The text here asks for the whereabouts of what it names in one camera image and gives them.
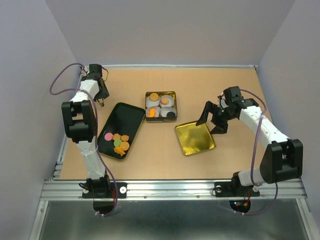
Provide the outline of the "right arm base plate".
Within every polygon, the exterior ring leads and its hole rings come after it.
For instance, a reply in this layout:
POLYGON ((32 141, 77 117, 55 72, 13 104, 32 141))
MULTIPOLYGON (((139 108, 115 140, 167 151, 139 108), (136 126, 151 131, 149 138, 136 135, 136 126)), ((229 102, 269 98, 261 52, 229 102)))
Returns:
POLYGON ((252 186, 237 185, 233 184, 231 181, 217 181, 214 184, 212 194, 217 198, 260 196, 260 192, 255 192, 252 186))

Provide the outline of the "black sandwich cookie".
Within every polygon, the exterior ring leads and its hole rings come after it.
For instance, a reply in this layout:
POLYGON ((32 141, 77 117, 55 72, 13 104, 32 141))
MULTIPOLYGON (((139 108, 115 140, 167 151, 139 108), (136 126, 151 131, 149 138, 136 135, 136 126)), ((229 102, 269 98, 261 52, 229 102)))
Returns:
POLYGON ((173 111, 170 111, 167 113, 166 117, 169 119, 173 119, 176 117, 176 114, 173 111))

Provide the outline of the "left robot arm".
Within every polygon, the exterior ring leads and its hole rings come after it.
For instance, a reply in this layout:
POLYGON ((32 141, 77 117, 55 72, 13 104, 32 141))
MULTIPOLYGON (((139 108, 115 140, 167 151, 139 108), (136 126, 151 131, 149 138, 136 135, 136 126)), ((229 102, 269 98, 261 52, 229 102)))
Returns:
POLYGON ((66 136, 78 147, 87 171, 85 183, 79 184, 84 198, 105 198, 112 193, 109 176, 98 154, 98 122, 92 104, 97 101, 103 106, 107 97, 103 67, 90 64, 74 97, 61 105, 66 136))

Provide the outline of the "gold tin lid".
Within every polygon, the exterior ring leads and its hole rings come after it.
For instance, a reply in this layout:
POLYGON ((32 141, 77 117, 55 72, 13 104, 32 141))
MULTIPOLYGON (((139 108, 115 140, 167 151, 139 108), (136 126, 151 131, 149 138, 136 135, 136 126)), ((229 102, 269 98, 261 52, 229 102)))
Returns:
POLYGON ((175 127, 175 132, 185 156, 199 154, 216 147, 206 123, 197 125, 196 121, 183 123, 175 127))

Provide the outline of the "gold square tin box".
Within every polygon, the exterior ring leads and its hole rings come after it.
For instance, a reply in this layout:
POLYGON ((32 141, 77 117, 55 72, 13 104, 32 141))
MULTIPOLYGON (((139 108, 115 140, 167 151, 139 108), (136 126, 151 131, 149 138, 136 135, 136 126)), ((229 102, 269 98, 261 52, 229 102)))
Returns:
POLYGON ((145 120, 147 123, 170 123, 178 119, 175 91, 145 93, 145 120))

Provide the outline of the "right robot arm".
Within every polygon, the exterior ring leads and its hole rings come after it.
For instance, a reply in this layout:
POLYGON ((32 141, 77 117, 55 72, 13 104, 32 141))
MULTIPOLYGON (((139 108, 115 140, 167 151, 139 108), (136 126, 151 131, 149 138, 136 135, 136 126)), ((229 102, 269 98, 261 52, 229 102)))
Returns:
POLYGON ((244 89, 232 86, 218 96, 220 102, 205 103, 204 109, 196 125, 207 122, 211 114, 214 128, 211 135, 222 135, 228 131, 228 122, 238 119, 254 134, 251 166, 248 170, 235 172, 226 185, 215 189, 216 194, 240 196, 244 192, 262 184, 298 179, 303 173, 303 144, 299 139, 291 139, 265 116, 267 106, 259 105, 262 99, 256 94, 244 98, 244 89))

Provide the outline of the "round tan biscuit cookie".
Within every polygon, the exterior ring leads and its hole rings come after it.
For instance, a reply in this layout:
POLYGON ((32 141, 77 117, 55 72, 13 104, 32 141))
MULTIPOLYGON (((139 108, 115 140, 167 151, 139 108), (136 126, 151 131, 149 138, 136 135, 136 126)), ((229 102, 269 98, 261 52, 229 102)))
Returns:
POLYGON ((156 92, 153 92, 149 96, 150 100, 156 102, 159 99, 159 95, 156 92))

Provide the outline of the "orange round cookie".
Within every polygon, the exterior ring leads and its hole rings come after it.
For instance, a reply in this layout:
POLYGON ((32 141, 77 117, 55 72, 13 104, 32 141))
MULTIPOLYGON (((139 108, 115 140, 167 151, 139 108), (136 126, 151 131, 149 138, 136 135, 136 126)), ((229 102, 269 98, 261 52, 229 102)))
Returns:
POLYGON ((167 103, 169 102, 169 100, 168 100, 167 98, 162 98, 162 99, 161 99, 161 102, 162 102, 163 104, 167 104, 167 103))

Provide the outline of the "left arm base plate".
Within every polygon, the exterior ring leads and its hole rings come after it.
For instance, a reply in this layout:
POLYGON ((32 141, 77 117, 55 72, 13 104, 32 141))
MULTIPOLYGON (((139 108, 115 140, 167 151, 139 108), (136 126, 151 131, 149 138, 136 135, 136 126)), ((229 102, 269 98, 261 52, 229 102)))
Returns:
MULTIPOLYGON (((127 186, 126 182, 117 182, 118 199, 125 199, 127 197, 127 186)), ((81 197, 83 199, 115 199, 115 192, 115 185, 111 182, 109 189, 105 187, 99 188, 97 191, 83 189, 81 197)))

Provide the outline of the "orange fish cookie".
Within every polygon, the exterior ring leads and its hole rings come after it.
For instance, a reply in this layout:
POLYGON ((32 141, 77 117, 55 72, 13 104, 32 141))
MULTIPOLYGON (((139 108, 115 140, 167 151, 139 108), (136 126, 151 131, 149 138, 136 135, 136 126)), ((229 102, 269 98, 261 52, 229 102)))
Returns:
POLYGON ((149 117, 149 118, 153 118, 153 117, 156 116, 156 113, 157 113, 157 111, 156 111, 155 108, 150 108, 150 109, 149 109, 149 112, 148 112, 148 117, 149 117))

